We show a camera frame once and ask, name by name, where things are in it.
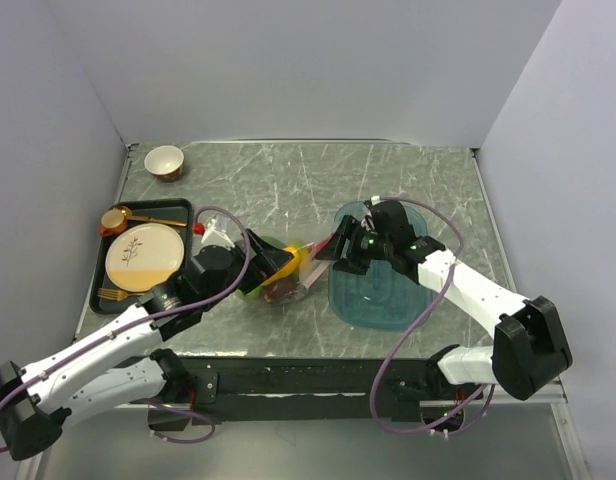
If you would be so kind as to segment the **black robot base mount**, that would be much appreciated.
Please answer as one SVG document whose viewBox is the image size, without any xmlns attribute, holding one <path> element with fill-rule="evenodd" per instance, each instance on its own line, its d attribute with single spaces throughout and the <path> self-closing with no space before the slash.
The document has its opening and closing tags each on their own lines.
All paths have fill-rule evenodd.
<svg viewBox="0 0 616 480">
<path fill-rule="evenodd" d="M 376 392 L 377 359 L 179 357 L 158 350 L 151 360 L 166 381 L 157 393 L 217 423 L 364 419 L 375 408 L 395 422 L 418 422 L 423 402 L 454 404 L 476 392 L 434 372 L 429 360 L 394 360 Z"/>
</svg>

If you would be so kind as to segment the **orange green mango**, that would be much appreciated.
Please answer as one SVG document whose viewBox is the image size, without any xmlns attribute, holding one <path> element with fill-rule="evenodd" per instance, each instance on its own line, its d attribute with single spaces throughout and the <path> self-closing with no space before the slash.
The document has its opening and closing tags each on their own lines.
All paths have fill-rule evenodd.
<svg viewBox="0 0 616 480">
<path fill-rule="evenodd" d="M 284 251 L 291 254 L 291 259 L 268 279 L 268 283 L 278 281 L 293 274 L 303 275 L 312 266 L 312 250 L 313 247 L 311 245 L 288 245 L 285 247 Z"/>
</svg>

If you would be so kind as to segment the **clear zip top bag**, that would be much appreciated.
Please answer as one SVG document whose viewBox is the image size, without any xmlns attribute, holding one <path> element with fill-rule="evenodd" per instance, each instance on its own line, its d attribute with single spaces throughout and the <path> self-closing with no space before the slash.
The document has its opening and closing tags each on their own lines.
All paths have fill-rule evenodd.
<svg viewBox="0 0 616 480">
<path fill-rule="evenodd" d="M 247 302 L 269 306 L 294 303 L 305 297 L 328 264 L 316 258 L 330 240 L 288 240 L 261 236 L 251 241 L 249 272 L 237 290 Z"/>
</svg>

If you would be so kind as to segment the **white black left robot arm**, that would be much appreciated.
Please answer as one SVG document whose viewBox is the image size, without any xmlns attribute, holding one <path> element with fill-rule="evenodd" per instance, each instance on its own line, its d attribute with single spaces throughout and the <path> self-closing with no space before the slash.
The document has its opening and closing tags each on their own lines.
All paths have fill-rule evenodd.
<svg viewBox="0 0 616 480">
<path fill-rule="evenodd" d="M 109 324 L 43 360 L 0 366 L 0 453 L 33 457 L 81 420 L 118 405 L 186 398 L 192 382 L 162 343 L 200 322 L 234 291 L 247 294 L 289 274 L 297 248 L 251 230 L 241 240 L 203 240 L 199 253 Z"/>
</svg>

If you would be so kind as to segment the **cream plate with leaf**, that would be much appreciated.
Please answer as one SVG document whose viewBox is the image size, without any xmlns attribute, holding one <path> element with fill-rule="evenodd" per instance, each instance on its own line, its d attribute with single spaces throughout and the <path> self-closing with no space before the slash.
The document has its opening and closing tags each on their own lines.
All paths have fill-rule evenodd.
<svg viewBox="0 0 616 480">
<path fill-rule="evenodd" d="M 165 282 L 182 265 L 184 242 L 173 228 L 156 223 L 132 227 L 108 249 L 105 272 L 119 289 L 144 292 Z"/>
</svg>

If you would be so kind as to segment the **white bowl brown outside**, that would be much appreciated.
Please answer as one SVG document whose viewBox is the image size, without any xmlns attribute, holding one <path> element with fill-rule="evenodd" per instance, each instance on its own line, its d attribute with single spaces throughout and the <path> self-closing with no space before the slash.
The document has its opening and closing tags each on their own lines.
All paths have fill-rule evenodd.
<svg viewBox="0 0 616 480">
<path fill-rule="evenodd" d="M 145 170 L 162 182 L 178 180 L 184 168 L 184 152 L 173 145 L 158 146 L 144 158 Z"/>
</svg>

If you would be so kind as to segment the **red chili pepper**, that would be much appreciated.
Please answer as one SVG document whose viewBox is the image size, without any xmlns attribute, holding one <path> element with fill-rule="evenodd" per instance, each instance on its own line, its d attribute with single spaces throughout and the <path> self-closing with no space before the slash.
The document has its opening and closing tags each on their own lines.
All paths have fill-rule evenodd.
<svg viewBox="0 0 616 480">
<path fill-rule="evenodd" d="M 326 247 L 329 244 L 330 241 L 331 241 L 331 237 L 317 243 L 316 246 L 314 247 L 314 252 L 319 253 L 324 247 Z"/>
</svg>

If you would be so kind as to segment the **small orange cup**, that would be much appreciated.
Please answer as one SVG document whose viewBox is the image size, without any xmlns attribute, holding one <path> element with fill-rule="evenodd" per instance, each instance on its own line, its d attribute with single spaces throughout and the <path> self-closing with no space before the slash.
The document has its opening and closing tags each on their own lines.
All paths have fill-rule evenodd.
<svg viewBox="0 0 616 480">
<path fill-rule="evenodd" d="M 99 235 L 110 237 L 123 233 L 128 226 L 126 215 L 119 209 L 113 208 L 102 215 L 100 219 Z"/>
</svg>

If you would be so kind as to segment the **gold spoon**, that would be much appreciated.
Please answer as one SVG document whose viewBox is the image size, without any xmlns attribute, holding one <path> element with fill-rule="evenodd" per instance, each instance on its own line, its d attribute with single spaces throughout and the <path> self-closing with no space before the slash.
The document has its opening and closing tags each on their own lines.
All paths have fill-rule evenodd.
<svg viewBox="0 0 616 480">
<path fill-rule="evenodd" d="M 176 220 L 167 220 L 167 219 L 159 219 L 150 216 L 142 216 L 135 215 L 129 207 L 124 205 L 116 205 L 114 209 L 120 211 L 126 219 L 129 221 L 137 221 L 137 222 L 146 222 L 146 223 L 156 223 L 161 225 L 168 225 L 174 227 L 186 227 L 187 224 L 185 222 L 176 221 Z"/>
</svg>

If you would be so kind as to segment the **dark red apple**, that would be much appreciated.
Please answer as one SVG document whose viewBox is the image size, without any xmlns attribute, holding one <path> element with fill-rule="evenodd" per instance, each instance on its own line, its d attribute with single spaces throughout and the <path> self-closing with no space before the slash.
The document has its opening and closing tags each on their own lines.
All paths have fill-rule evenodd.
<svg viewBox="0 0 616 480">
<path fill-rule="evenodd" d="M 298 281 L 288 276 L 266 285 L 262 296 L 269 305 L 281 305 L 293 300 L 297 289 Z"/>
</svg>

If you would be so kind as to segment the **gold fork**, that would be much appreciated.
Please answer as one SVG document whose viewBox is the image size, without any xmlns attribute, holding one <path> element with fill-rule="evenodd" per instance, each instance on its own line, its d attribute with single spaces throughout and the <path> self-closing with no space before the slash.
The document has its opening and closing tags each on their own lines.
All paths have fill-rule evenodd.
<svg viewBox="0 0 616 480">
<path fill-rule="evenodd" d="M 143 292 L 128 292 L 119 289 L 99 288 L 97 290 L 97 296 L 102 299 L 121 302 L 131 297 L 141 296 Z"/>
</svg>

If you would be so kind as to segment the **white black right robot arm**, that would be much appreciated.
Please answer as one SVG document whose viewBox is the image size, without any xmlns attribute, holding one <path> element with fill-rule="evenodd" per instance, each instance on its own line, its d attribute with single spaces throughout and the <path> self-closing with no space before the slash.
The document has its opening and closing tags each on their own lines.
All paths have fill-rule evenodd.
<svg viewBox="0 0 616 480">
<path fill-rule="evenodd" d="M 509 291 L 461 262 L 440 241 L 419 235 L 403 201 L 375 197 L 358 220 L 346 215 L 316 251 L 336 271 L 367 273 L 384 261 L 413 283 L 436 292 L 475 320 L 489 347 L 451 346 L 431 357 L 427 390 L 448 398 L 460 385 L 498 385 L 524 401 L 561 375 L 573 357 L 556 306 Z"/>
</svg>

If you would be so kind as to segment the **black rectangular tray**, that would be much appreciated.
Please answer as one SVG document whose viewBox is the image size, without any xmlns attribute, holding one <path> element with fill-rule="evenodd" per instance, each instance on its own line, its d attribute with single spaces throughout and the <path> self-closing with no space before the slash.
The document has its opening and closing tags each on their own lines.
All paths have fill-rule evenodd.
<svg viewBox="0 0 616 480">
<path fill-rule="evenodd" d="M 128 207 L 134 214 L 170 221 L 190 223 L 193 219 L 192 204 L 183 198 L 157 199 L 141 201 L 122 201 L 120 205 Z M 107 300 L 98 296 L 100 288 L 117 289 L 105 272 L 105 256 L 109 252 L 115 237 L 103 238 L 100 242 L 98 257 L 93 276 L 93 287 L 89 294 L 89 307 L 100 315 L 121 313 L 131 303 L 132 299 L 122 301 Z"/>
</svg>

